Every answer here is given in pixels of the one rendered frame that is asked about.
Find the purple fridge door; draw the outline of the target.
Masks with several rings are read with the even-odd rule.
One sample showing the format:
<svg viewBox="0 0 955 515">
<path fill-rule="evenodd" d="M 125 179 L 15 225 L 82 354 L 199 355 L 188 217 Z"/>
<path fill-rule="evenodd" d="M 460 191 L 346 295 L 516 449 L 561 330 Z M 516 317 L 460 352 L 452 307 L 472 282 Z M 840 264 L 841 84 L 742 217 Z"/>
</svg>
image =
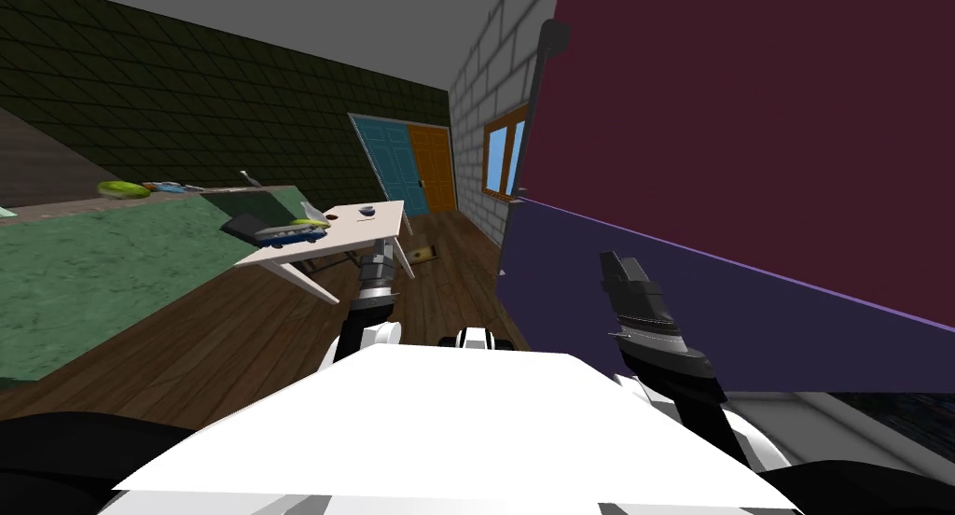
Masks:
<svg viewBox="0 0 955 515">
<path fill-rule="evenodd" d="M 496 292 L 532 350 L 623 370 L 605 251 L 661 285 L 728 391 L 955 394 L 955 328 L 526 200 L 509 208 Z"/>
</svg>

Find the wooden frame window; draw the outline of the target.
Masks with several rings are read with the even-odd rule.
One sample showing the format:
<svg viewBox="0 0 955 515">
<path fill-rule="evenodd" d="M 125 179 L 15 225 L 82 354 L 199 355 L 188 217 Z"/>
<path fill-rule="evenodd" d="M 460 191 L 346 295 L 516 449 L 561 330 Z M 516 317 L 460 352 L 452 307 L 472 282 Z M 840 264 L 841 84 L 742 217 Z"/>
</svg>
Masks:
<svg viewBox="0 0 955 515">
<path fill-rule="evenodd" d="M 482 192 L 501 201 L 515 197 L 515 177 L 528 104 L 522 104 L 484 127 Z"/>
</svg>

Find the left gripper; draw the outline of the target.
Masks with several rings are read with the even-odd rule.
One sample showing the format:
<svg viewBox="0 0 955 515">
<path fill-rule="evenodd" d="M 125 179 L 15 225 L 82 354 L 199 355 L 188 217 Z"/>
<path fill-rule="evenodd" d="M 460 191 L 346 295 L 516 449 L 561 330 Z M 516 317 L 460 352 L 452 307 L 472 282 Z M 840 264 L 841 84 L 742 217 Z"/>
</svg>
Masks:
<svg viewBox="0 0 955 515">
<path fill-rule="evenodd" d="M 387 240 L 375 242 L 371 255 L 360 258 L 359 298 L 379 298 L 392 295 L 395 275 L 394 249 Z"/>
</svg>

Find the maroon fridge door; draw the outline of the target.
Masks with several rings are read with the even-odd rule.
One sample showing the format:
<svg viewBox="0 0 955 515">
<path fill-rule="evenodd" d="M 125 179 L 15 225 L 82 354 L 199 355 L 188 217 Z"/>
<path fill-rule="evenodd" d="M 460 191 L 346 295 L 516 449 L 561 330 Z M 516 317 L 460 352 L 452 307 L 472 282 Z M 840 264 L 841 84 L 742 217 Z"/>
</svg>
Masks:
<svg viewBox="0 0 955 515">
<path fill-rule="evenodd" d="M 558 0 L 529 197 L 955 327 L 955 0 Z"/>
</svg>

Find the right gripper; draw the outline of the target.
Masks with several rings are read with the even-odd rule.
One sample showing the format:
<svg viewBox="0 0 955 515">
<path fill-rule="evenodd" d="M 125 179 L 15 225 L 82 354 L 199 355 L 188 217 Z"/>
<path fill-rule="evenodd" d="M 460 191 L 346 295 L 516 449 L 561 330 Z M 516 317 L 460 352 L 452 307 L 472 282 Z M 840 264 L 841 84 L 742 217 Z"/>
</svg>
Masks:
<svg viewBox="0 0 955 515">
<path fill-rule="evenodd" d="M 600 253 L 600 262 L 605 292 L 626 333 L 639 333 L 651 345 L 685 345 L 661 287 L 650 281 L 635 257 L 623 258 L 621 265 L 614 251 L 606 251 Z M 626 280 L 622 279 L 622 268 Z"/>
</svg>

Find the green marble counter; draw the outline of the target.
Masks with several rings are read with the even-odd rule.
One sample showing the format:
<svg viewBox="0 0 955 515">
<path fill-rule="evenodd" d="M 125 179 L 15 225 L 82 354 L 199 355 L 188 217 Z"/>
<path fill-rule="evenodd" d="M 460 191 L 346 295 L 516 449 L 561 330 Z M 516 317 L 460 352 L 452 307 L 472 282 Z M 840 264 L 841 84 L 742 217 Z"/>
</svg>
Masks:
<svg viewBox="0 0 955 515">
<path fill-rule="evenodd" d="M 293 186 L 18 208 L 0 217 L 0 390 L 36 382 L 252 252 L 221 229 L 303 216 Z"/>
</svg>

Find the teal panel door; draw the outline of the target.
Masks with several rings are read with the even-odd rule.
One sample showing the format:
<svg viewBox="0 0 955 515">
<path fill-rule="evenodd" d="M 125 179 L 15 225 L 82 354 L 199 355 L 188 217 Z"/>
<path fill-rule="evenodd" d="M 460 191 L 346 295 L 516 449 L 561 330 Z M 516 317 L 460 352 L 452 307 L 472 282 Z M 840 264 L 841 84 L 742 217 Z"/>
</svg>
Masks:
<svg viewBox="0 0 955 515">
<path fill-rule="evenodd" d="M 429 213 L 406 123 L 351 116 L 389 201 L 403 201 L 408 217 Z"/>
</svg>

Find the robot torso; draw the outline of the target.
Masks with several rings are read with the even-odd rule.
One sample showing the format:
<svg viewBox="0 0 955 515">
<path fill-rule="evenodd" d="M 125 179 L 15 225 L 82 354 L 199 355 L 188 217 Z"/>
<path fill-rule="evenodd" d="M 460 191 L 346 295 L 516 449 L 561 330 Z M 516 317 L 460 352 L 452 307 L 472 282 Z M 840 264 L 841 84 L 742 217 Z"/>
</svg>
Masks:
<svg viewBox="0 0 955 515">
<path fill-rule="evenodd" d="M 101 515 L 795 515 L 637 380 L 566 354 L 377 343 L 205 426 Z"/>
</svg>

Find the orange panel door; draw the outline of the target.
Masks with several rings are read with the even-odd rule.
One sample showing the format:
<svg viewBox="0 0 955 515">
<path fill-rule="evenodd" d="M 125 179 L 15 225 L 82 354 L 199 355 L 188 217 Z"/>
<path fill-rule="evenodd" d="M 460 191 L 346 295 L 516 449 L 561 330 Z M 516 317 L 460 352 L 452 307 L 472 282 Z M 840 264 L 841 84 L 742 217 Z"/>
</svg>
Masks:
<svg viewBox="0 0 955 515">
<path fill-rule="evenodd" d="M 454 211 L 456 201 L 448 130 L 409 124 L 408 134 L 429 211 Z"/>
</svg>

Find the white table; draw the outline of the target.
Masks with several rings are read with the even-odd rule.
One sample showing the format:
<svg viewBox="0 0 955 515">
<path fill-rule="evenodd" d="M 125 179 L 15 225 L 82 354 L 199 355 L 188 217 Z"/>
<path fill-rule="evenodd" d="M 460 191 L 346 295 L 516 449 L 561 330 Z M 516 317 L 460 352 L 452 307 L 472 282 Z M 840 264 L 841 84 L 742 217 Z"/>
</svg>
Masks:
<svg viewBox="0 0 955 515">
<path fill-rule="evenodd" d="M 408 259 L 398 241 L 405 215 L 404 203 L 375 202 L 372 207 L 375 209 L 373 216 L 362 215 L 359 204 L 333 207 L 330 213 L 335 218 L 331 220 L 326 236 L 316 243 L 291 244 L 282 249 L 260 248 L 235 264 L 237 267 L 259 265 L 327 303 L 337 303 L 338 299 L 334 295 L 295 270 L 292 263 L 366 248 L 378 240 L 384 240 L 394 248 L 394 258 L 400 262 L 407 276 L 413 278 Z"/>
</svg>

